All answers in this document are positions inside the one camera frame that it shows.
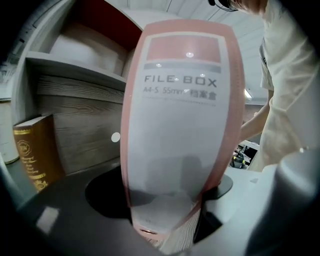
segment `book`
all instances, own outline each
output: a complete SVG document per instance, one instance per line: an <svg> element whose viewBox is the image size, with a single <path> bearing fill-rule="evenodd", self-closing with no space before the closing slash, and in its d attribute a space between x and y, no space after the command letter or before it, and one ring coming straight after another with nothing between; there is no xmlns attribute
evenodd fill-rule
<svg viewBox="0 0 320 256"><path fill-rule="evenodd" d="M13 135L24 169L38 192L65 175L52 115L16 124Z"/></svg>

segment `white shirt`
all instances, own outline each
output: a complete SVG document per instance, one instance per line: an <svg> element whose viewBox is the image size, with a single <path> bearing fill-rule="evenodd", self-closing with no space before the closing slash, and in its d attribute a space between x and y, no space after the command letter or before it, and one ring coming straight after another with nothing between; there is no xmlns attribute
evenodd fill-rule
<svg viewBox="0 0 320 256"><path fill-rule="evenodd" d="M274 91L259 151L249 169L262 171L286 155L305 147L297 136L287 109L316 76L319 61L314 48L291 14L276 0L265 9L261 87Z"/></svg>

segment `wooden shelf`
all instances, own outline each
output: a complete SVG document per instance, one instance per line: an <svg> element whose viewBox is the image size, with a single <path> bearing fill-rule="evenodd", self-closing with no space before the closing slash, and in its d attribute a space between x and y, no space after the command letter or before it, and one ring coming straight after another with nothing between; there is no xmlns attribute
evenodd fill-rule
<svg viewBox="0 0 320 256"><path fill-rule="evenodd" d="M78 0L73 20L110 38L128 52L136 48L142 33L128 15L105 0Z"/></svg>
<svg viewBox="0 0 320 256"><path fill-rule="evenodd" d="M29 51L26 61L42 75L69 78L125 91L126 79L105 69L44 52Z"/></svg>

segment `circular cutout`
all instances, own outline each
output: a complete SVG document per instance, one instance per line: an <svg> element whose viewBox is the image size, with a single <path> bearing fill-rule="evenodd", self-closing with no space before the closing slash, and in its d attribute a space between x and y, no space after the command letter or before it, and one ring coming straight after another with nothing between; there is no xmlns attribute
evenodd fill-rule
<svg viewBox="0 0 320 256"><path fill-rule="evenodd" d="M192 52L187 52L185 54L188 58L192 58L194 56L194 54Z"/></svg>
<svg viewBox="0 0 320 256"><path fill-rule="evenodd" d="M112 134L111 136L111 140L112 142L118 142L120 140L120 133L119 132L115 132L114 134Z"/></svg>

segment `red panel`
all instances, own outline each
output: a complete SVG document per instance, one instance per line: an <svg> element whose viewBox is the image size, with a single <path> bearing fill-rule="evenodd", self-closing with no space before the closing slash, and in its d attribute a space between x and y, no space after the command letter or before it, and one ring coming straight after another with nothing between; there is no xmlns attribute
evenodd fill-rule
<svg viewBox="0 0 320 256"><path fill-rule="evenodd" d="M151 40L147 60L187 59L220 63L219 42L216 38L200 35L168 35Z"/></svg>
<svg viewBox="0 0 320 256"><path fill-rule="evenodd" d="M73 15L76 22L103 34L128 51L136 48L142 33L129 18L104 0L79 0Z"/></svg>

